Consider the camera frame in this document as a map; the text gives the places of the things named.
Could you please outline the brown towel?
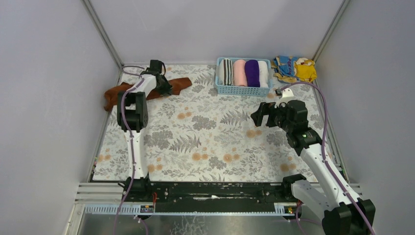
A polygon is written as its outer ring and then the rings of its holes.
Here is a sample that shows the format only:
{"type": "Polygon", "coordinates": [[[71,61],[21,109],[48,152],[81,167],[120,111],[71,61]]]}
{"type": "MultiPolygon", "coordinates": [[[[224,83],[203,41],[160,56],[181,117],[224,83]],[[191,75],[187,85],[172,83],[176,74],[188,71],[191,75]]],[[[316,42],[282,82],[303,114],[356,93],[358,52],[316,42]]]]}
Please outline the brown towel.
{"type": "MultiPolygon", "coordinates": [[[[188,77],[183,78],[176,78],[169,80],[170,85],[172,85],[172,94],[179,95],[180,92],[192,85],[192,82],[188,77]]],[[[109,112],[111,109],[117,104],[117,95],[119,92],[127,91],[131,88],[133,84],[129,84],[126,82],[122,82],[120,85],[110,88],[104,93],[104,98],[106,100],[106,105],[104,106],[104,110],[109,112]]],[[[147,96],[146,100],[160,98],[162,95],[153,89],[150,94],[147,96]]]]}

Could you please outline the purple towel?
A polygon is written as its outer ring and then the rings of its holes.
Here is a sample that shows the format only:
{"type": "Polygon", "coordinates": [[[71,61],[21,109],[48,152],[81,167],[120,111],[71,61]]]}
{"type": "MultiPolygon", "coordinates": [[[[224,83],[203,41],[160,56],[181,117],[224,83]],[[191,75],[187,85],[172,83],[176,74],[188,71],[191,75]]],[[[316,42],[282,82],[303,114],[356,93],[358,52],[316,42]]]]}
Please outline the purple towel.
{"type": "Polygon", "coordinates": [[[260,87],[259,81],[259,64],[257,60],[249,60],[244,66],[245,76],[248,87],[260,87]]]}

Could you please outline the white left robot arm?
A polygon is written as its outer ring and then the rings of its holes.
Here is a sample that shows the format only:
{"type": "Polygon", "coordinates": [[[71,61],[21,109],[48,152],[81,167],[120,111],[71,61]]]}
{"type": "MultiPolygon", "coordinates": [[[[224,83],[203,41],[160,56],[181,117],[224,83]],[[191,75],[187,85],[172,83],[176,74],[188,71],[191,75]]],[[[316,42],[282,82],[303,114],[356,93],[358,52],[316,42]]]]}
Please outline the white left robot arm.
{"type": "Polygon", "coordinates": [[[149,67],[137,76],[138,81],[124,92],[117,95],[117,123],[124,132],[129,154],[129,174],[123,187],[123,195],[147,193],[149,176],[146,168],[144,136],[149,120],[147,97],[155,90],[160,94],[171,94],[172,85],[165,78],[165,64],[160,60],[151,60],[149,67]]]}

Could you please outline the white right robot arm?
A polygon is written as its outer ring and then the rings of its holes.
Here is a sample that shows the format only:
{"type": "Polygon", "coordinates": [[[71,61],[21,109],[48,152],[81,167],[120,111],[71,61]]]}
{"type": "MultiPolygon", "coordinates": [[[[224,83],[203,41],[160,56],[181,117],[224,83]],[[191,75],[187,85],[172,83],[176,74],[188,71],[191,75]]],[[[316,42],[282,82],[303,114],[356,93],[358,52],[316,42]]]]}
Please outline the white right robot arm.
{"type": "Polygon", "coordinates": [[[319,134],[308,125],[305,103],[290,100],[281,104],[262,102],[251,114],[255,126],[268,116],[267,127],[286,132],[289,145],[309,166],[323,192],[317,191],[301,174],[283,178],[284,192],[289,198],[304,203],[321,221],[326,235],[373,235],[375,206],[363,200],[325,154],[319,134]]]}

